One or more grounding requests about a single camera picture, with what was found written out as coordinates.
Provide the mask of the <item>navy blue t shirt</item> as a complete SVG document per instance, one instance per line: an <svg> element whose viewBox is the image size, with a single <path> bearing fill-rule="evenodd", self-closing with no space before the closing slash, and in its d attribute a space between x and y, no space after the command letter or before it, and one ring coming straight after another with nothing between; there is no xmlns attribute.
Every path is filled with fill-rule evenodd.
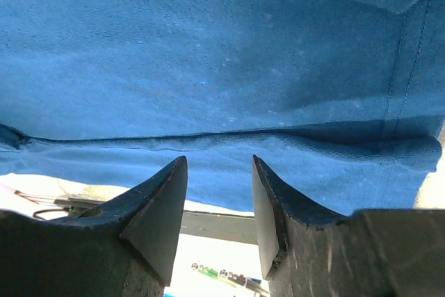
<svg viewBox="0 0 445 297"><path fill-rule="evenodd" d="M1 0L1 173L252 210L252 157L342 214L442 150L444 0Z"/></svg>

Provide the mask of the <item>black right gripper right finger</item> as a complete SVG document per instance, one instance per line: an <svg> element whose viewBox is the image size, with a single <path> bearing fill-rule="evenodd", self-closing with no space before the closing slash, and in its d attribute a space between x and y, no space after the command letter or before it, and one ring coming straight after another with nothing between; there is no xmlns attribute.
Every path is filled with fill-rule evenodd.
<svg viewBox="0 0 445 297"><path fill-rule="evenodd" d="M444 212L338 214L252 159L261 272L272 296L443 296Z"/></svg>

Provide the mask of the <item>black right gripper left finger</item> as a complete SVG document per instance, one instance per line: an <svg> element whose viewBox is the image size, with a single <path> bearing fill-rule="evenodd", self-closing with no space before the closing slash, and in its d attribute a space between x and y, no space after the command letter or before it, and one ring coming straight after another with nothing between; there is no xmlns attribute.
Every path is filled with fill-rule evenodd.
<svg viewBox="0 0 445 297"><path fill-rule="evenodd" d="M77 217L1 212L2 296L162 296L172 279L188 166L176 158Z"/></svg>

